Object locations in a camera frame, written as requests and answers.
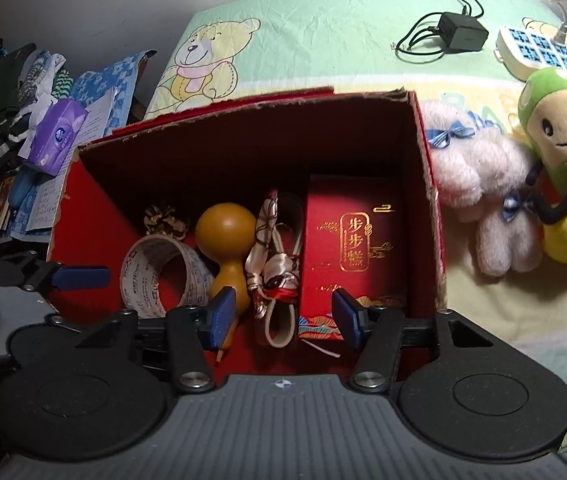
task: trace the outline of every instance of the black charger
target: black charger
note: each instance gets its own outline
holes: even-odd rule
[[[479,20],[468,14],[443,12],[439,23],[439,36],[446,46],[446,53],[476,52],[487,40],[487,30]]]

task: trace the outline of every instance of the smiling plush face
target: smiling plush face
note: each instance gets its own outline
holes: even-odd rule
[[[539,101],[528,120],[527,131],[549,168],[567,161],[567,90],[553,92]]]
[[[243,50],[259,26],[259,20],[249,18],[243,22],[220,22],[199,27],[179,47],[175,63],[194,68],[232,58]]]
[[[567,161],[567,71],[542,68],[532,73],[519,98],[519,121],[544,165]]]

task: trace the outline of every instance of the red package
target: red package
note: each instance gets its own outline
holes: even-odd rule
[[[331,297],[404,306],[406,236],[401,187],[389,178],[313,176],[308,186],[299,337],[342,339]]]

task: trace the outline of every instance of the pine cone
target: pine cone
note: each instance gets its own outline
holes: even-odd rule
[[[167,235],[183,240],[188,233],[188,224],[174,216],[175,208],[170,205],[151,205],[146,208],[144,225],[147,235]]]

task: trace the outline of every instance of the purple tissue package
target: purple tissue package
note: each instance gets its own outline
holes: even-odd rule
[[[59,99],[51,105],[37,125],[25,163],[34,170],[57,176],[87,115],[74,99]]]

